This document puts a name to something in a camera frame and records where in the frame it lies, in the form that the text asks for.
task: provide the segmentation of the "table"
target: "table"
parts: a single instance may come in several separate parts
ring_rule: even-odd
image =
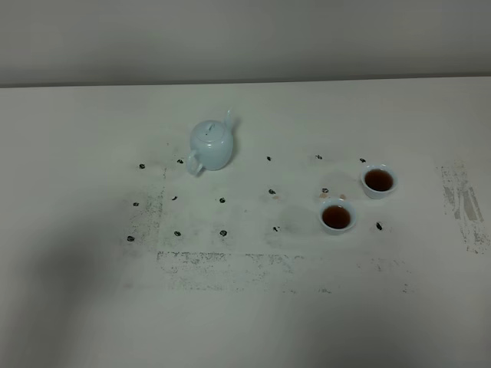
[[[46,366],[489,366],[490,94],[488,77],[0,90],[2,234],[119,206],[77,274],[97,296],[53,302],[72,301],[77,255],[44,261],[65,289],[36,271],[19,292],[31,279],[7,266],[45,245],[5,241],[2,313],[44,321]],[[228,107],[231,163],[190,176],[191,129]],[[397,191],[366,197],[361,159]],[[352,201],[352,231],[322,232],[323,189]]]

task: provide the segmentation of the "white wall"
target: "white wall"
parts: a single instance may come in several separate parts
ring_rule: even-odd
[[[6,0],[0,84],[491,72],[489,0]]]

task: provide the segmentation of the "white teapot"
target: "white teapot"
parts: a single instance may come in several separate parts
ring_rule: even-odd
[[[219,170],[230,160],[233,150],[230,110],[225,121],[205,120],[196,125],[189,139],[191,153],[186,162],[189,174],[198,175],[202,168]]]

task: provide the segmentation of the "cup rim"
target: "cup rim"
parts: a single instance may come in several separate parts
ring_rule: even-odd
[[[348,212],[350,212],[350,223],[348,226],[345,228],[332,228],[331,226],[327,225],[324,220],[322,220],[322,214],[328,207],[332,207],[333,205],[339,205],[346,209]],[[337,232],[337,233],[342,233],[342,232],[347,232],[351,228],[354,227],[354,224],[356,224],[356,210],[354,209],[354,206],[351,204],[351,202],[347,201],[346,199],[341,199],[341,198],[332,198],[332,199],[327,199],[321,203],[321,208],[318,213],[318,218],[321,224],[330,232]]]
[[[391,186],[390,189],[388,189],[388,190],[376,190],[376,189],[372,189],[365,182],[365,176],[367,175],[367,173],[370,172],[371,170],[377,170],[377,169],[378,170],[385,171],[390,176],[392,176],[393,183],[392,183],[392,186]],[[399,181],[397,179],[396,173],[388,165],[385,165],[384,163],[381,163],[381,164],[369,164],[369,165],[364,166],[364,168],[360,172],[360,180],[361,180],[361,184],[363,184],[363,186],[366,189],[368,189],[368,190],[370,190],[372,192],[375,192],[375,193],[380,193],[380,194],[389,194],[389,193],[392,193],[396,189],[397,184],[399,183]]]

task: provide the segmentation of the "tea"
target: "tea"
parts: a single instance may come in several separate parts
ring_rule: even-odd
[[[350,225],[350,212],[340,205],[331,205],[322,213],[322,221],[330,228],[345,228]]]
[[[375,169],[365,174],[365,183],[373,190],[385,192],[392,188],[394,179],[387,171]]]

